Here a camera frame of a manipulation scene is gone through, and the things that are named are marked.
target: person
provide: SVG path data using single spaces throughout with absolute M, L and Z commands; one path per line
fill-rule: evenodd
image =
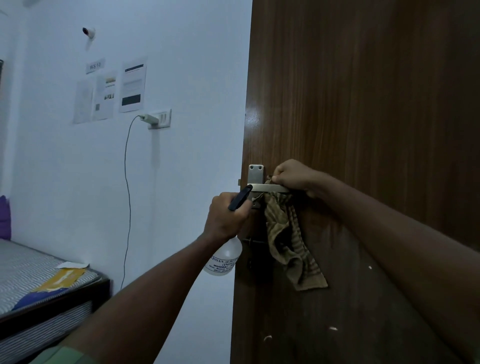
M 444 340 L 467 361 L 479 359 L 479 253 L 298 161 L 280 164 L 272 181 L 327 203 Z M 197 240 L 129 284 L 32 363 L 153 363 L 203 266 L 249 215 L 248 200 L 236 211 L 227 209 L 235 196 L 214 197 Z

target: security camera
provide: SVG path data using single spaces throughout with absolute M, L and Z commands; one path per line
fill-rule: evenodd
M 82 28 L 82 31 L 90 39 L 95 37 L 95 28 Z

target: dark wooden bed frame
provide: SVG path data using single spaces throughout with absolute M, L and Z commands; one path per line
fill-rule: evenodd
M 110 280 L 98 273 L 102 278 L 94 283 L 79 287 L 50 301 L 34 305 L 24 310 L 13 312 L 10 315 L 0 317 L 0 340 L 6 339 L 21 331 L 41 324 L 61 313 L 92 301 L 92 313 L 111 297 Z M 29 363 L 43 350 L 57 345 L 67 335 L 47 343 L 39 351 L 18 361 L 17 364 Z

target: purple pillow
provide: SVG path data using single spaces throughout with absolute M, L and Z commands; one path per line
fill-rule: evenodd
M 5 196 L 0 197 L 0 239 L 10 240 L 12 228 L 10 219 L 10 204 Z

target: bed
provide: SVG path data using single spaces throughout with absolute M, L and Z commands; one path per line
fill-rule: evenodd
M 66 291 L 12 311 L 64 260 L 0 239 L 0 364 L 28 363 L 62 341 L 111 297 L 110 280 L 87 269 Z

